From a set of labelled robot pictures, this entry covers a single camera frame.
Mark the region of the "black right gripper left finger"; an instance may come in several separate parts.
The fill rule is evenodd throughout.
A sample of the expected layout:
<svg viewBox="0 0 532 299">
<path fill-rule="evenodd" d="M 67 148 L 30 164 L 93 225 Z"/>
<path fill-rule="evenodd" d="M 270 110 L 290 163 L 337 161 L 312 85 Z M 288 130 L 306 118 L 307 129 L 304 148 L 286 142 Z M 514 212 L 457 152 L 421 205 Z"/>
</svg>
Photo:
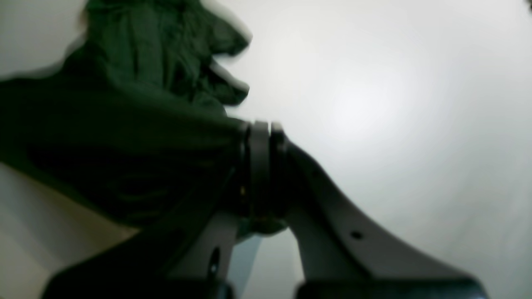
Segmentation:
<svg viewBox="0 0 532 299">
<path fill-rule="evenodd" d="M 50 280 L 44 299 L 230 299 L 225 282 L 241 217 L 268 214 L 268 123 L 245 127 L 221 159 L 159 223 Z"/>
</svg>

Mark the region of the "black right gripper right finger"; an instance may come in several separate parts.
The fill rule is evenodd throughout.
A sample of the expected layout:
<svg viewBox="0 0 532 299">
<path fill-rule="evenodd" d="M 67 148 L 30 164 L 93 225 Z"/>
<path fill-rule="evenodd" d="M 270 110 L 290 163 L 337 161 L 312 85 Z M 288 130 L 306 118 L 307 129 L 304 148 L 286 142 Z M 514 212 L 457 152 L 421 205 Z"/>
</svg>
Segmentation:
<svg viewBox="0 0 532 299">
<path fill-rule="evenodd" d="M 271 153 L 305 281 L 297 299 L 486 299 L 474 276 L 420 252 L 348 199 L 279 123 Z"/>
</svg>

